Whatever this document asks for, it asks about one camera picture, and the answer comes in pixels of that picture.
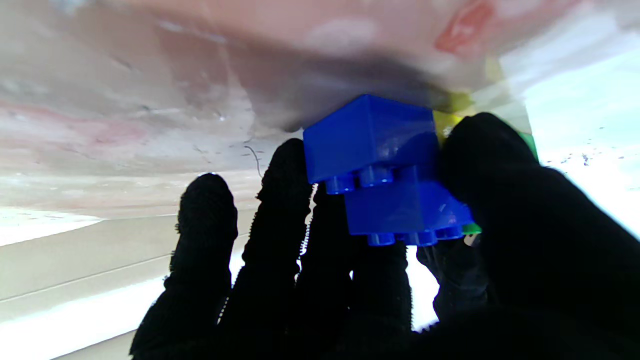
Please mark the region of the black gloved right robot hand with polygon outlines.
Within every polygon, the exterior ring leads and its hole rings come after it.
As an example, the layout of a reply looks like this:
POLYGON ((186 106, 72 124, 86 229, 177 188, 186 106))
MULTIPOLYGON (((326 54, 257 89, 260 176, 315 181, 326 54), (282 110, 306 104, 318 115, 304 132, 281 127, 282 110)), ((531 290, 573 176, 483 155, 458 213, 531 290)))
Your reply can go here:
POLYGON ((235 282, 238 210, 204 173, 180 199, 164 291, 133 360, 637 360, 639 240, 490 112, 464 117, 438 178, 482 228, 490 302, 414 332, 401 243, 368 246, 307 180, 304 143, 275 150, 235 282))

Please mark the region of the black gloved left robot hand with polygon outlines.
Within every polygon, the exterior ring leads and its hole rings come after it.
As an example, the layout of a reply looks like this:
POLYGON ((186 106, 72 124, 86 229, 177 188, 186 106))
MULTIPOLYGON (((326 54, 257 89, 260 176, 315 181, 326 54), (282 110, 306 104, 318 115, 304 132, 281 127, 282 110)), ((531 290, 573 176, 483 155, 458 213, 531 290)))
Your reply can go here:
POLYGON ((432 302, 439 322, 498 303, 478 250, 480 235, 418 247, 416 259, 439 285, 432 302))

